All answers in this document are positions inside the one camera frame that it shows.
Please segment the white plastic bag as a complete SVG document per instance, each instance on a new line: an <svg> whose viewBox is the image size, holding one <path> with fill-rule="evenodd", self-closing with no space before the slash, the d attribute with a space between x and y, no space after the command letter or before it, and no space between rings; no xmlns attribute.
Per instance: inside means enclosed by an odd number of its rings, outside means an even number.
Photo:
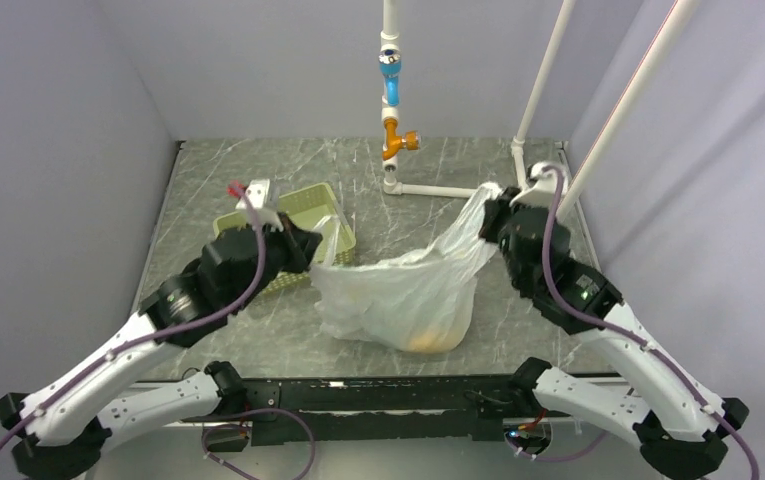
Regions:
<svg viewBox="0 0 765 480"><path fill-rule="evenodd" d="M455 349L471 324L478 273L497 251L479 237L484 204L501 192L495 182L481 184L427 247L374 264L337 265L335 242L325 241L322 262L310 270L322 331L408 353Z"/></svg>

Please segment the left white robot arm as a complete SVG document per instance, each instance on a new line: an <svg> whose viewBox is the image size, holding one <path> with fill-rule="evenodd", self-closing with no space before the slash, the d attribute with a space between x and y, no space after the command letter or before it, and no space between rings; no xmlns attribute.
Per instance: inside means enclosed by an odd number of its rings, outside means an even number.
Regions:
<svg viewBox="0 0 765 480"><path fill-rule="evenodd" d="M1 397L3 443L17 471L30 479L73 479L114 448L166 424L237 417L247 391L227 361L166 388L134 396L127 389L225 327L279 274L307 271L322 239L289 220L224 230L78 366L34 393Z"/></svg>

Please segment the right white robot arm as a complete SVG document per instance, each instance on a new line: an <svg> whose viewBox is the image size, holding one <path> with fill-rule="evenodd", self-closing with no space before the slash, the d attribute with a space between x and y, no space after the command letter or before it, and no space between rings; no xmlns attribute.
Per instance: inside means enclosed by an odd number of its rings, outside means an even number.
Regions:
<svg viewBox="0 0 765 480"><path fill-rule="evenodd" d="M509 188L484 204L482 240L501 253L511 286L549 322L596 350L634 390L618 394L530 357L510 376L515 411L565 413L635 447L669 479L703 479L720 468L727 437L749 415L691 377L646 331L621 292L570 255L570 233L547 207L515 205Z"/></svg>

